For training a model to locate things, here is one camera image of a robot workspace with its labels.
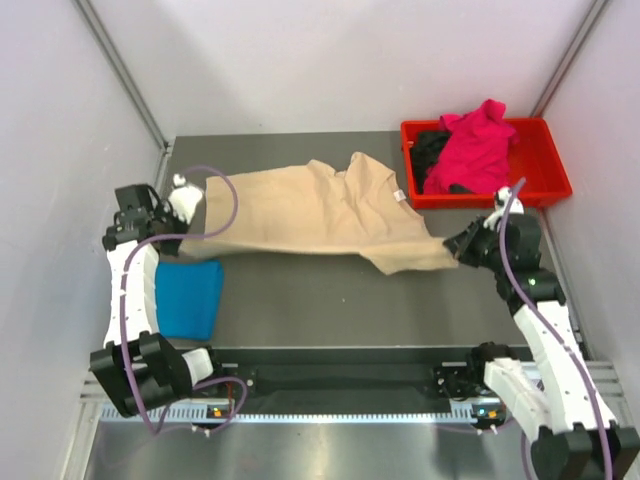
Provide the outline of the beige t shirt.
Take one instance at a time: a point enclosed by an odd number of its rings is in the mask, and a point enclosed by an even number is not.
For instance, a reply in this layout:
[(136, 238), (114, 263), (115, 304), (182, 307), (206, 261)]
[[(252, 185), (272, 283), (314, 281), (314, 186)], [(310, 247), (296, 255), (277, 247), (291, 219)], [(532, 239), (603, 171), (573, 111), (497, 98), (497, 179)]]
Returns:
[(181, 252), (193, 259), (263, 251), (359, 255), (386, 275), (458, 263), (406, 201), (394, 170), (365, 153), (347, 169), (305, 165), (209, 177), (205, 239)]

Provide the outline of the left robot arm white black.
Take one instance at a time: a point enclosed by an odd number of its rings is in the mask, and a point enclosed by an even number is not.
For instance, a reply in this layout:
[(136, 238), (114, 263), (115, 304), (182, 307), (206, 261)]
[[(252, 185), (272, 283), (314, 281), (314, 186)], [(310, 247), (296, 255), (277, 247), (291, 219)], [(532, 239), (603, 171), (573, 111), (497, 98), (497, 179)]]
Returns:
[(205, 348), (181, 353), (159, 332), (156, 271), (162, 255), (176, 255), (203, 191), (189, 183), (161, 198), (148, 184), (116, 189), (118, 209), (102, 238), (111, 270), (111, 313), (103, 346), (90, 370), (118, 413), (141, 415), (188, 398), (216, 396), (227, 374)]

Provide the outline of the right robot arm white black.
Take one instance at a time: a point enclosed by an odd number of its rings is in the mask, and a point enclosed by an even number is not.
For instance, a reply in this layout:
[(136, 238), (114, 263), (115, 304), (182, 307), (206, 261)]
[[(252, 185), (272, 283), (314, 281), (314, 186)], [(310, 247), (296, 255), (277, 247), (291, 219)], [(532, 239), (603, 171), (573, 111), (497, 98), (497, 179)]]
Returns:
[(512, 214), (494, 227), (478, 217), (445, 240), (460, 263), (493, 273), (542, 382), (534, 386), (513, 348), (485, 342), (467, 358), (467, 384), (505, 404), (529, 441), (538, 478), (622, 479), (639, 454), (639, 433), (621, 425), (598, 392), (560, 282), (540, 265), (541, 237), (535, 217)]

